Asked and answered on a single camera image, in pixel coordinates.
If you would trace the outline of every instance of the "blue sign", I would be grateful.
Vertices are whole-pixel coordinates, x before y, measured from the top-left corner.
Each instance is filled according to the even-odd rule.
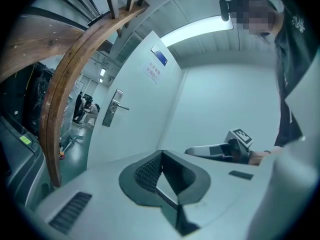
[[[151,48],[151,52],[153,52],[153,54],[159,59],[159,61],[161,61],[161,63],[165,66],[167,64],[167,59],[166,57],[163,55],[163,53],[158,49],[157,46],[153,46]]]

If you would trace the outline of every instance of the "metal door lever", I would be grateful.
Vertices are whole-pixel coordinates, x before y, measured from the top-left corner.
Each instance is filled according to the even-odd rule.
[[[116,103],[116,102],[114,102],[113,105],[114,105],[114,106],[117,106],[117,107],[119,107],[119,108],[122,108],[122,109],[124,109],[124,110],[130,110],[130,108],[128,108],[128,107],[126,107],[126,106],[121,106],[120,104],[118,104],[118,103]]]
[[[116,91],[113,95],[113,98],[109,104],[108,110],[105,113],[105,116],[104,116],[104,119],[102,122],[103,126],[110,127],[111,122],[112,122],[112,120],[115,116],[115,113],[117,111],[117,108],[121,108],[124,110],[130,110],[128,107],[120,105],[120,101],[121,101],[121,98],[123,95],[124,95],[123,91],[116,89]]]

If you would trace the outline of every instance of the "floor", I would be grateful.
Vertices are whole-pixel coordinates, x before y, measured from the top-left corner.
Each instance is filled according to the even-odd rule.
[[[72,181],[87,169],[92,132],[93,127],[86,127],[72,122],[71,134],[83,136],[83,139],[76,139],[74,146],[64,154],[65,158],[60,160],[62,186]]]

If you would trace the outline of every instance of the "green label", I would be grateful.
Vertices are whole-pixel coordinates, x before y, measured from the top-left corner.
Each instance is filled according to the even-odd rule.
[[[31,143],[31,140],[29,140],[27,137],[25,137],[25,136],[21,136],[20,137],[20,140],[22,140],[22,142],[24,142],[25,144],[29,144],[29,143]]]

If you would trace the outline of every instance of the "fluorescent light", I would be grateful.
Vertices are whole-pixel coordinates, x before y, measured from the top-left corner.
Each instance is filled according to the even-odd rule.
[[[192,22],[188,25],[184,25],[165,36],[161,37],[161,41],[166,47],[169,47],[175,43],[182,40],[199,36],[202,34],[222,31],[222,30],[232,30],[234,28],[231,17],[228,21],[223,21],[221,16],[214,16],[210,18],[201,19]]]
[[[105,73],[106,73],[106,70],[104,68],[102,68],[101,71],[100,71],[100,76],[103,77]]]

